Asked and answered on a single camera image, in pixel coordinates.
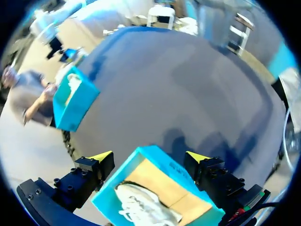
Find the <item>chair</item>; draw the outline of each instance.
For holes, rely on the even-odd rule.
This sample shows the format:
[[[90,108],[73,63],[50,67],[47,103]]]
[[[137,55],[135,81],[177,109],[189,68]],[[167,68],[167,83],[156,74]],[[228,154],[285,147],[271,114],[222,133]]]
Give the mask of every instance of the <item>chair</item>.
[[[169,22],[168,22],[168,29],[172,30],[173,25],[174,25],[174,15],[175,15],[175,10],[170,7],[164,7],[161,5],[155,5],[154,7],[150,8],[148,17],[147,17],[147,27],[151,27],[151,23],[153,20],[153,17],[158,17],[158,16],[167,16],[169,17]]]
[[[253,30],[254,25],[248,18],[246,18],[245,16],[239,13],[237,13],[235,20],[243,24],[246,29],[245,31],[241,31],[235,28],[234,26],[230,26],[230,31],[241,37],[241,43],[238,44],[233,41],[230,41],[228,47],[230,48],[231,51],[241,56],[246,47],[246,42],[248,41],[250,32],[251,30]]]

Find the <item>yellow tag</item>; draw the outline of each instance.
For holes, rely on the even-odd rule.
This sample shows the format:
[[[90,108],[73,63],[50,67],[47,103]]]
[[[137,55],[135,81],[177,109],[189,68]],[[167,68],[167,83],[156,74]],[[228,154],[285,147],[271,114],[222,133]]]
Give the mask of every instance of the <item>yellow tag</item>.
[[[197,154],[197,153],[193,153],[193,152],[186,152],[188,154],[190,154],[192,156],[192,158],[194,158],[197,162],[200,162],[204,159],[211,159],[209,157],[206,157],[206,156],[203,156],[203,155],[200,155],[200,154]]]

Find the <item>white chair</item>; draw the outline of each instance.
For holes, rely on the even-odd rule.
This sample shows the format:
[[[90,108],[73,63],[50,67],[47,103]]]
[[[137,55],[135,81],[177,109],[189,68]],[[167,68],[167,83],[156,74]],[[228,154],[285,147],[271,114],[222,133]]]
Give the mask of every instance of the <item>white chair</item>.
[[[246,47],[246,42],[248,41],[249,35],[251,30],[253,30],[253,23],[246,18],[245,16],[237,13],[236,16],[236,21],[240,22],[241,24],[243,24],[246,28],[245,31],[241,31],[233,26],[230,26],[230,31],[237,34],[238,36],[240,36],[242,38],[242,42],[240,44],[240,46],[238,46],[238,51],[235,51],[239,56],[242,55],[242,53],[244,52],[244,49]]]
[[[153,21],[153,17],[158,17],[158,16],[167,16],[169,17],[169,21],[168,21],[168,29],[172,30],[173,29],[173,25],[174,25],[174,15],[175,15],[175,11],[173,8],[170,7],[164,7],[161,5],[156,5],[152,8],[150,8],[149,13],[148,13],[148,17],[147,17],[147,26],[151,27],[151,23]]]

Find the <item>gray t-shirt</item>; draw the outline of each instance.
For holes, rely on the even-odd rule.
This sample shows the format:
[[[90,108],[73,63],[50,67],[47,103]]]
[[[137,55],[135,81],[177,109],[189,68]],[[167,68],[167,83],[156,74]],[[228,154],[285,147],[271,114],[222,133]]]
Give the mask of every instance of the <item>gray t-shirt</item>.
[[[24,114],[44,91],[43,75],[35,71],[20,74],[19,81],[10,89],[8,101],[13,113],[25,125]],[[45,102],[34,114],[32,120],[49,126],[53,118],[52,101]]]

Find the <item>cable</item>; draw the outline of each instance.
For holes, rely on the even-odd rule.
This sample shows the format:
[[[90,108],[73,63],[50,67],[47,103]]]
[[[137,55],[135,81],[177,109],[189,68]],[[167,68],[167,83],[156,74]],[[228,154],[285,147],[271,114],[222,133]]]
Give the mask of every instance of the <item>cable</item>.
[[[243,214],[239,215],[235,220],[233,220],[232,222],[235,222],[235,221],[239,221],[241,218],[243,218],[244,216],[246,215],[253,215],[256,211],[259,211],[261,209],[264,209],[264,208],[267,208],[267,207],[277,207],[279,205],[278,202],[268,202],[268,203],[264,203],[264,204],[261,204],[257,207],[253,207],[252,209],[244,212]]]
[[[287,191],[288,186],[286,186],[273,200],[272,202],[277,202],[278,199],[281,198],[281,196]],[[263,216],[266,214],[266,212],[269,210],[269,208],[266,208],[258,217],[257,222],[255,226],[259,225],[259,222],[262,220]]]
[[[296,95],[296,97],[294,98],[294,100],[292,101],[291,105],[294,104],[294,102],[297,100],[297,98],[299,97],[299,95],[301,94],[301,91],[299,91],[299,93]],[[284,155],[285,155],[285,159],[286,159],[286,162],[287,162],[287,165],[288,167],[290,168],[291,172],[294,172],[294,167],[290,161],[290,158],[288,156],[288,151],[287,151],[287,148],[286,148],[286,141],[285,141],[285,131],[286,131],[286,126],[287,126],[287,120],[288,120],[288,116],[291,112],[291,106],[288,107],[287,109],[287,113],[286,113],[286,116],[285,116],[285,123],[284,123],[284,127],[283,127],[283,134],[282,134],[282,144],[283,144],[283,149],[284,149]]]

